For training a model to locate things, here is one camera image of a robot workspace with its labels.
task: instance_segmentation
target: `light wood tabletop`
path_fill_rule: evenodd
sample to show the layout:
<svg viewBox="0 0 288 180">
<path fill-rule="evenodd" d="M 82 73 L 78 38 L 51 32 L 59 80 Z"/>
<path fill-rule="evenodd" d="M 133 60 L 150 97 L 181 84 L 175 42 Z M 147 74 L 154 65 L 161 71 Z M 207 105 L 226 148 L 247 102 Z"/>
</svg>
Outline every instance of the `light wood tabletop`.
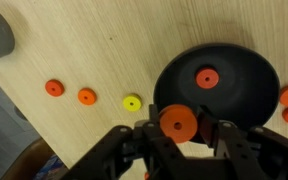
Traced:
<svg viewBox="0 0 288 180">
<path fill-rule="evenodd" d="M 286 0 L 0 0 L 0 13 L 16 39 L 14 52 L 0 59 L 0 86 L 68 167 L 113 126 L 147 119 L 161 71 L 191 47 L 247 47 L 288 84 Z M 65 86 L 57 98 L 44 89 L 53 78 Z M 77 99 L 84 87 L 97 94 L 92 106 Z M 137 112 L 122 105 L 129 93 L 143 100 Z M 282 110 L 265 126 L 288 138 Z M 202 145 L 179 146 L 187 156 L 212 154 Z M 123 179 L 144 172 L 136 161 Z"/>
</svg>

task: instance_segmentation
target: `wood grain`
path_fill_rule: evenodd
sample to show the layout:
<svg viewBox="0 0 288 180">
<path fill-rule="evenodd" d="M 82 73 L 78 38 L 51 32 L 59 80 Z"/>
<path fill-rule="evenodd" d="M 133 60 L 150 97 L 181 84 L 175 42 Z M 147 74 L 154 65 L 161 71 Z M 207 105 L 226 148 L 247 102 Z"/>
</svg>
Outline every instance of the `wood grain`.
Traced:
<svg viewBox="0 0 288 180">
<path fill-rule="evenodd" d="M 0 0 L 0 13 L 17 41 L 0 59 L 0 86 L 69 167 L 112 126 L 146 119 L 160 72 L 193 46 L 245 46 L 288 83 L 286 0 Z M 45 93 L 52 78 L 64 83 L 62 97 Z M 83 87 L 98 94 L 94 106 L 78 102 Z M 124 110 L 128 93 L 142 97 L 140 111 Z M 266 126 L 288 137 L 282 109 Z M 180 147 L 186 155 L 211 155 L 204 146 Z M 135 163 L 125 179 L 144 171 Z"/>
</svg>

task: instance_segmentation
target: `black bowl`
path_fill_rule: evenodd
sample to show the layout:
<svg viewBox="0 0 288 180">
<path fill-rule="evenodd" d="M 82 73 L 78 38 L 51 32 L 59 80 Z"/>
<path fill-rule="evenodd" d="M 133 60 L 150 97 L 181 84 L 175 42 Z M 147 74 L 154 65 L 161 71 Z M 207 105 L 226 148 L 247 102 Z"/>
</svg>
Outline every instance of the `black bowl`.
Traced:
<svg viewBox="0 0 288 180">
<path fill-rule="evenodd" d="M 211 67 L 220 77 L 211 89 L 196 84 L 195 75 Z M 264 125 L 276 109 L 279 80 L 259 54 L 231 44 L 210 44 L 176 57 L 160 75 L 154 90 L 158 110 L 184 104 L 192 110 L 206 106 L 217 119 L 234 122 L 240 129 Z"/>
</svg>

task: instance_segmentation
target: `yellow disc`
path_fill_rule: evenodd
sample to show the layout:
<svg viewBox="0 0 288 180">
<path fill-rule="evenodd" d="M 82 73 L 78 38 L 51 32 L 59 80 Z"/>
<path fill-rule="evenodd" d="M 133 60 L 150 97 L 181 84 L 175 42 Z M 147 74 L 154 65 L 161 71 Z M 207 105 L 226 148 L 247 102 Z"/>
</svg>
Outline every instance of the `yellow disc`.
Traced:
<svg viewBox="0 0 288 180">
<path fill-rule="evenodd" d="M 138 111 L 142 107 L 142 101 L 138 95 L 130 94 L 124 98 L 123 105 L 128 111 Z"/>
</svg>

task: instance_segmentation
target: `wooden surface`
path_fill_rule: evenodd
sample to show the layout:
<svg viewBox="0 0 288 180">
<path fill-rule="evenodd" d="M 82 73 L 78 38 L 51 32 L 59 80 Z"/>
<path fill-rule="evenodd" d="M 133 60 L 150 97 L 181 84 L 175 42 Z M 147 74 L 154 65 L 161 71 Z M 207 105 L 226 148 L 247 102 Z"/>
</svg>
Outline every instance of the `wooden surface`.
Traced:
<svg viewBox="0 0 288 180">
<path fill-rule="evenodd" d="M 146 119 L 160 72 L 193 46 L 245 46 L 288 83 L 286 0 L 0 0 L 0 13 L 17 41 L 0 59 L 0 86 L 69 167 L 112 126 Z M 62 97 L 45 93 L 52 78 L 64 83 Z M 83 87 L 98 94 L 94 106 L 77 100 Z M 140 111 L 124 110 L 128 93 L 142 97 Z M 282 109 L 266 126 L 288 137 Z M 204 146 L 180 147 L 189 156 L 211 155 Z M 143 173 L 135 163 L 124 179 Z"/>
</svg>

